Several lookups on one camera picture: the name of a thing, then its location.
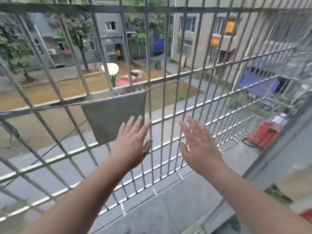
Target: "finger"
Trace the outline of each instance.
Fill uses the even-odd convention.
[[[131,131],[134,121],[135,121],[135,117],[131,116],[131,118],[129,119],[129,121],[128,121],[125,129],[124,129],[124,134],[128,134]]]
[[[185,143],[183,143],[183,142],[180,142],[180,151],[181,151],[181,154],[184,157],[184,159],[189,154],[188,148],[186,147]]]
[[[197,126],[200,128],[202,131],[202,134],[208,138],[209,141],[213,141],[213,135],[212,133],[204,126],[202,125],[197,119],[194,120]]]
[[[141,139],[144,139],[146,137],[147,132],[149,131],[150,127],[152,126],[152,122],[148,121],[142,126],[140,131],[138,132],[138,135]]]
[[[143,157],[145,157],[152,148],[152,140],[148,140],[143,146]]]
[[[130,133],[134,133],[137,134],[139,129],[140,129],[140,125],[141,125],[141,121],[142,121],[142,116],[139,115],[137,121],[135,122],[135,124],[133,125]]]
[[[190,145],[195,145],[196,144],[196,138],[193,135],[191,129],[189,129],[189,127],[184,122],[179,121],[179,123],[180,123],[181,129],[183,130],[184,135],[185,135],[188,143]]]
[[[188,123],[189,123],[190,128],[192,129],[192,132],[195,135],[195,137],[201,138],[202,137],[201,130],[199,129],[199,127],[197,126],[195,121],[192,118],[188,117]]]
[[[126,126],[126,123],[123,122],[123,123],[121,124],[120,128],[119,128],[119,131],[118,131],[118,134],[117,134],[117,138],[116,138],[116,139],[118,139],[119,137],[121,137],[121,136],[123,135],[123,131],[124,131],[125,126]]]

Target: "air conditioner unit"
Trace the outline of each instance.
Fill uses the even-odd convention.
[[[56,55],[57,54],[55,49],[47,49],[47,50],[48,50],[49,55]]]

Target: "green trash bin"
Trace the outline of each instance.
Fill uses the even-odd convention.
[[[155,63],[155,69],[160,70],[161,69],[161,60],[156,61]]]

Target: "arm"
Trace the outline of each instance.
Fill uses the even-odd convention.
[[[190,148],[180,144],[185,161],[214,186],[251,233],[311,233],[308,221],[230,169],[222,160],[212,134],[200,122],[191,118],[188,122],[190,128],[180,122]]]
[[[122,178],[139,165],[152,146],[143,146],[151,122],[140,130],[142,116],[119,129],[111,154],[73,191],[57,201],[48,211],[29,224],[22,234],[77,234],[88,233],[94,220]]]

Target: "forearm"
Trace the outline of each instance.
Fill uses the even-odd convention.
[[[113,189],[125,175],[126,169],[116,167],[114,159],[109,156],[71,193],[24,229],[22,234],[87,233]]]
[[[310,223],[253,187],[227,165],[220,165],[214,174],[208,171],[204,177],[224,197],[251,233],[310,233]]]

